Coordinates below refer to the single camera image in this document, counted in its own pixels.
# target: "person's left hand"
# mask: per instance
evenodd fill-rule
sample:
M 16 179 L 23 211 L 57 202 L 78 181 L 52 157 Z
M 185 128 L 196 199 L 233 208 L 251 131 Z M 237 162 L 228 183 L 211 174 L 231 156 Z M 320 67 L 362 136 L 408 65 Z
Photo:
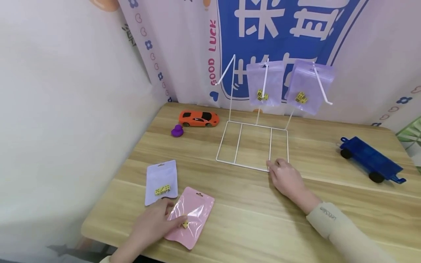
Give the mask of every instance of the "person's left hand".
M 174 203 L 170 199 L 164 198 L 159 199 L 146 209 L 136 219 L 127 241 L 111 256 L 111 262 L 133 262 L 144 249 L 186 221 L 186 215 L 171 221 L 167 220 L 173 206 Z

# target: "ziplock pouch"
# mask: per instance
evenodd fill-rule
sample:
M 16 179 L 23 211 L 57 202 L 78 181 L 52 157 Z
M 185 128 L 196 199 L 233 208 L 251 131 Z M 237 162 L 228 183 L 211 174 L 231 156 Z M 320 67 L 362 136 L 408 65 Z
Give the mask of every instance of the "ziplock pouch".
M 248 97 L 251 105 L 279 106 L 282 103 L 282 85 L 284 81 L 284 63 L 269 61 L 266 87 L 262 96 L 266 62 L 247 65 Z
M 193 188 L 186 187 L 168 216 L 168 220 L 187 215 L 187 222 L 168 233 L 165 238 L 177 241 L 191 250 L 202 232 L 214 202 L 214 198 Z
M 315 115 L 324 98 L 314 72 L 316 68 L 325 93 L 335 79 L 333 67 L 297 59 L 291 73 L 290 87 L 285 95 L 287 104 Z
M 155 203 L 160 198 L 176 198 L 178 195 L 175 160 L 148 166 L 146 169 L 146 206 Z

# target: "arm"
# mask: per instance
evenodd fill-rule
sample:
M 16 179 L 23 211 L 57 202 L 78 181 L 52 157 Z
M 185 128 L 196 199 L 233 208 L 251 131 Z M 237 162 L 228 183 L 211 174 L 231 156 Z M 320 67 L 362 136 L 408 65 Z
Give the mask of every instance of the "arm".
M 148 246 L 161 239 L 174 228 L 179 227 L 187 216 L 180 216 L 168 221 L 168 214 L 174 203 L 167 198 L 159 199 L 141 214 L 129 238 L 100 263 L 132 263 Z
M 335 205 L 324 203 L 307 189 L 300 173 L 283 159 L 268 161 L 275 187 L 307 215 L 307 220 L 329 239 L 348 263 L 396 263 L 375 242 L 362 233 Z

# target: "blue toy trailer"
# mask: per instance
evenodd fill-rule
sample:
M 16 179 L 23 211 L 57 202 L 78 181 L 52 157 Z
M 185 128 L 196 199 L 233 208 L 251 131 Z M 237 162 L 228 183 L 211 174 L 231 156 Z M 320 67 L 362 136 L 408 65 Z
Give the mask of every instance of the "blue toy trailer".
M 392 160 L 376 151 L 373 147 L 354 137 L 348 140 L 341 138 L 343 142 L 340 146 L 341 155 L 345 159 L 353 158 L 368 170 L 368 177 L 376 183 L 381 183 L 385 179 L 392 180 L 398 184 L 406 182 L 406 179 L 399 179 L 396 174 L 403 170 L 402 167 Z

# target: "blue banner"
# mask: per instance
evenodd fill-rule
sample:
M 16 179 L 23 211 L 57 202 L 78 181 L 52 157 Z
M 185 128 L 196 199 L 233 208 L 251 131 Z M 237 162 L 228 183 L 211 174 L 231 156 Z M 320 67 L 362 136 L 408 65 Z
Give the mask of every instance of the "blue banner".
M 296 59 L 332 65 L 353 23 L 368 0 L 223 0 L 218 1 L 221 71 L 236 54 L 234 100 L 248 100 L 246 66 L 282 60 L 282 99 Z M 231 96 L 232 67 L 222 81 Z

